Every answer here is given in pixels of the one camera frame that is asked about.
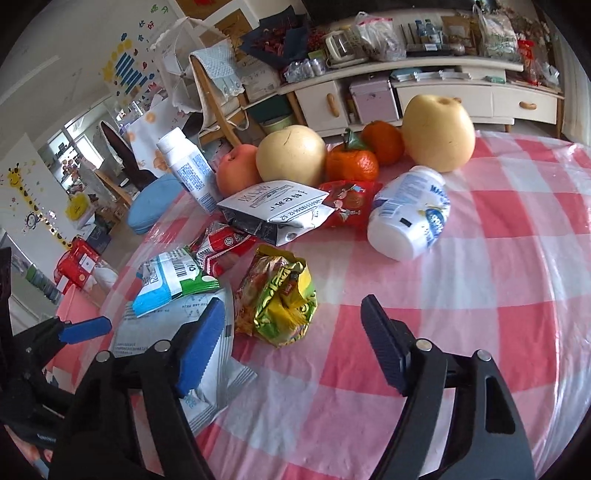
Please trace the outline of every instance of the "red apple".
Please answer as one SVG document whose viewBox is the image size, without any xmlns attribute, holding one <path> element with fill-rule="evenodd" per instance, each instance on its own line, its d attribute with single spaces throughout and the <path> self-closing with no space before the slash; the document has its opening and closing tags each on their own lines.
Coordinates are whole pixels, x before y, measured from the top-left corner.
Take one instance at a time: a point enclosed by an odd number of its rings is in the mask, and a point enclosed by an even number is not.
<svg viewBox="0 0 591 480">
<path fill-rule="evenodd" d="M 224 198 L 262 182 L 256 169 L 257 151 L 254 145 L 243 144 L 222 157 L 216 180 L 217 188 Z"/>
</svg>

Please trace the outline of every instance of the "white snack packet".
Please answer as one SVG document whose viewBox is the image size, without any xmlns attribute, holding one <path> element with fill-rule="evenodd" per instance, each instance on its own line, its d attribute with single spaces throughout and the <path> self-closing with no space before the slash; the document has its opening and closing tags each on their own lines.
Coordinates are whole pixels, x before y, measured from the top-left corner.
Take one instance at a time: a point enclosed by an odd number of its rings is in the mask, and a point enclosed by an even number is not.
<svg viewBox="0 0 591 480">
<path fill-rule="evenodd" d="M 111 351 L 116 357 L 145 352 L 158 340 L 170 340 L 179 327 L 197 320 L 209 301 L 217 297 L 226 307 L 226 326 L 207 364 L 201 383 L 180 400 L 193 434 L 198 434 L 238 396 L 242 387 L 256 373 L 230 355 L 234 340 L 234 307 L 232 290 L 223 287 L 212 293 L 197 293 L 173 300 L 153 312 L 137 318 L 127 305 Z"/>
<path fill-rule="evenodd" d="M 319 227 L 335 210 L 323 192 L 288 180 L 267 181 L 217 204 L 228 224 L 276 247 Z"/>
</svg>

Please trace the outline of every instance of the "orange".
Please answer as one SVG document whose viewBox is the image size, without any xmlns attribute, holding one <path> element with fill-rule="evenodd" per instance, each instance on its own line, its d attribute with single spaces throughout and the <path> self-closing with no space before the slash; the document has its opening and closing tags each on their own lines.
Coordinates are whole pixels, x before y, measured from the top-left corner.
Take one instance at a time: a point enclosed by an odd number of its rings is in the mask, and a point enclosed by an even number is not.
<svg viewBox="0 0 591 480">
<path fill-rule="evenodd" d="M 381 120 L 366 125 L 361 140 L 373 150 L 380 165 L 396 163 L 404 153 L 404 141 L 398 128 Z"/>
<path fill-rule="evenodd" d="M 345 151 L 344 146 L 338 145 L 326 156 L 328 181 L 374 181 L 378 174 L 378 159 L 368 150 Z"/>
</svg>

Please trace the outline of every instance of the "pink checkered tablecloth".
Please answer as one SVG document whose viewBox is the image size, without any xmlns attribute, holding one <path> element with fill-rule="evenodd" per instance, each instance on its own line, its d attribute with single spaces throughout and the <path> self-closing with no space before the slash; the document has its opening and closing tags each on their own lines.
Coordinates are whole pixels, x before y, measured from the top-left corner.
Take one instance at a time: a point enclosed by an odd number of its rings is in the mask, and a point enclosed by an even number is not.
<svg viewBox="0 0 591 480">
<path fill-rule="evenodd" d="M 430 252 L 396 262 L 364 235 L 316 230 L 289 244 L 304 257 L 320 306 L 307 336 L 275 349 L 238 336 L 233 355 L 257 379 L 197 441 L 218 480 L 365 480 L 405 399 L 387 386 L 359 305 L 376 295 L 391 318 L 444 351 L 492 353 L 513 393 L 541 475 L 591 401 L 591 152 L 552 138 L 478 133 L 472 160 L 446 174 L 449 222 Z M 410 168 L 405 162 L 383 180 Z M 182 194 L 122 270 L 101 313 L 113 326 L 139 291 L 143 261 L 191 242 L 207 219 Z M 252 256 L 228 273 L 234 287 Z M 111 337 L 66 368 L 77 385 Z M 444 396 L 424 472 L 443 452 Z M 138 433 L 159 471 L 145 415 Z"/>
</svg>

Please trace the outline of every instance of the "white kettle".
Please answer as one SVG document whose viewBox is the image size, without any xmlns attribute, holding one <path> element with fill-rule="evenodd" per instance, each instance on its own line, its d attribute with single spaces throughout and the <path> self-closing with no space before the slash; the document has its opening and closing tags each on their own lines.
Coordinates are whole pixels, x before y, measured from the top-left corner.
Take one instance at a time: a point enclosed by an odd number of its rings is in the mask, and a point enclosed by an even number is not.
<svg viewBox="0 0 591 480">
<path fill-rule="evenodd" d="M 324 37 L 332 64 L 355 60 L 355 49 L 351 46 L 344 30 L 335 30 Z"/>
</svg>

